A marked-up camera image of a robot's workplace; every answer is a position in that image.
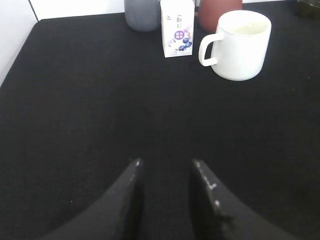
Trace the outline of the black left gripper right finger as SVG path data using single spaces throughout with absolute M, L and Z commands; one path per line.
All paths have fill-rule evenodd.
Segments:
M 191 162 L 191 223 L 196 240 L 294 240 L 244 204 L 207 164 Z

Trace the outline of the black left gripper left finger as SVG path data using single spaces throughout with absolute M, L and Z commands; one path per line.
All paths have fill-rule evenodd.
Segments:
M 144 206 L 144 162 L 133 160 L 103 195 L 44 240 L 135 240 Z

